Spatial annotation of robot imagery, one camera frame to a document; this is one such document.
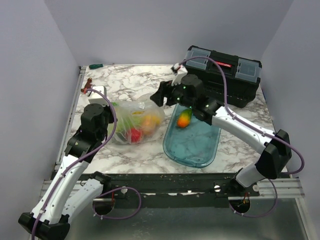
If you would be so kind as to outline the orange green fake mango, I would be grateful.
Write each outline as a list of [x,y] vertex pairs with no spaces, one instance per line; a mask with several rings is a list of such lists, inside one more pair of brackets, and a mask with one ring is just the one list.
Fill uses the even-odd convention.
[[176,124],[179,128],[186,128],[190,124],[191,118],[192,110],[190,108],[185,109],[179,114]]

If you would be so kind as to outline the translucent printed plastic bag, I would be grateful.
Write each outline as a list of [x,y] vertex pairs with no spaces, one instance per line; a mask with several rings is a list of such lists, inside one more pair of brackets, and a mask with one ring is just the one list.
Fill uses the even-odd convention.
[[[134,121],[132,128],[140,129],[142,131],[142,122],[146,115],[157,115],[160,118],[160,124],[157,126],[155,132],[151,135],[146,135],[142,131],[142,140],[139,143],[142,143],[145,139],[152,137],[156,131],[159,129],[160,125],[165,119],[165,112],[163,108],[157,106],[152,100],[150,100],[150,93],[140,96],[134,101],[129,100],[119,100],[112,103],[114,106],[117,122],[119,118],[129,117]],[[116,132],[112,137],[113,142],[117,145],[135,145],[139,143],[129,143],[127,138],[126,140],[121,140],[116,136]]]

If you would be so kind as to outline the red fake fruit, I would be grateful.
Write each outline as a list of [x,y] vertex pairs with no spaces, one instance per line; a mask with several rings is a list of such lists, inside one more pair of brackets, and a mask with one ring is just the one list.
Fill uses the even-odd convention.
[[139,143],[143,138],[143,133],[140,129],[131,128],[127,135],[127,140],[130,144],[137,144]]

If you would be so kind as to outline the fake peach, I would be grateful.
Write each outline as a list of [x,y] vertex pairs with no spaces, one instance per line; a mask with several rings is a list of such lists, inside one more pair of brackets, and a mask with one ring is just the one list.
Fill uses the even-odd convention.
[[161,123],[161,119],[155,115],[155,114],[148,114],[143,118],[141,127],[142,132],[145,135],[152,135],[155,131],[158,125]]

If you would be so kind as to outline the green fake fruit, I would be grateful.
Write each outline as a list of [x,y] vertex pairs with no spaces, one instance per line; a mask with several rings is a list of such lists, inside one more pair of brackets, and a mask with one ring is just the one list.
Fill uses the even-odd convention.
[[121,140],[127,140],[127,133],[134,127],[134,121],[130,117],[121,117],[117,120],[115,135]]

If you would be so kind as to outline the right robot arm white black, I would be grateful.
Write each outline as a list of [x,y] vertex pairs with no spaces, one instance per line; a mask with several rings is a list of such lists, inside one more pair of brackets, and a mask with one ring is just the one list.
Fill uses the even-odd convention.
[[230,191],[236,196],[260,180],[277,179],[292,157],[287,132],[273,132],[227,111],[224,103],[205,94],[203,82],[194,74],[183,76],[178,84],[162,81],[150,100],[159,107],[179,104],[189,108],[198,120],[231,133],[260,155],[257,162],[240,169],[230,181]]

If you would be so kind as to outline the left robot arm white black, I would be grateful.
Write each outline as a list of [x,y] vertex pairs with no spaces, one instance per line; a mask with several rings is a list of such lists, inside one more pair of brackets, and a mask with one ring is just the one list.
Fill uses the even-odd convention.
[[80,117],[80,127],[70,138],[59,170],[39,203],[22,213],[18,223],[32,239],[64,240],[75,217],[97,196],[110,194],[111,178],[94,172],[76,193],[77,181],[96,153],[111,139],[108,125],[117,121],[112,104],[88,104]]

